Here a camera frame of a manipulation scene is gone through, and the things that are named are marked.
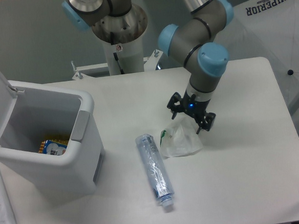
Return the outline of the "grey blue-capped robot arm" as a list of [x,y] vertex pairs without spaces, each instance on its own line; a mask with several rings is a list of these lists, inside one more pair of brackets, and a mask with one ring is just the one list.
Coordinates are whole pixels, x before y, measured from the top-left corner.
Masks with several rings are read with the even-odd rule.
[[[229,54],[214,43],[215,35],[233,19],[227,0],[184,0],[191,20],[179,27],[167,25],[158,37],[158,47],[190,72],[183,95],[174,93],[167,104],[172,115],[185,113],[201,130],[210,130],[216,114],[207,106],[226,70]],[[132,0],[65,0],[65,15],[79,30],[92,30],[103,44],[111,75],[144,70],[142,36],[147,15]]]

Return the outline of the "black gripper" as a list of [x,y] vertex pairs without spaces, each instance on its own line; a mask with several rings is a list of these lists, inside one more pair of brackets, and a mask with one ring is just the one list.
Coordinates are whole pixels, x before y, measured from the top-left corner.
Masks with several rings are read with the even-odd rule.
[[210,131],[216,118],[215,113],[206,112],[209,102],[210,98],[204,98],[204,101],[201,101],[198,96],[188,92],[185,92],[182,98],[178,92],[175,92],[166,107],[172,113],[172,120],[178,113],[182,112],[194,118],[198,125],[196,134],[199,134],[201,130]]

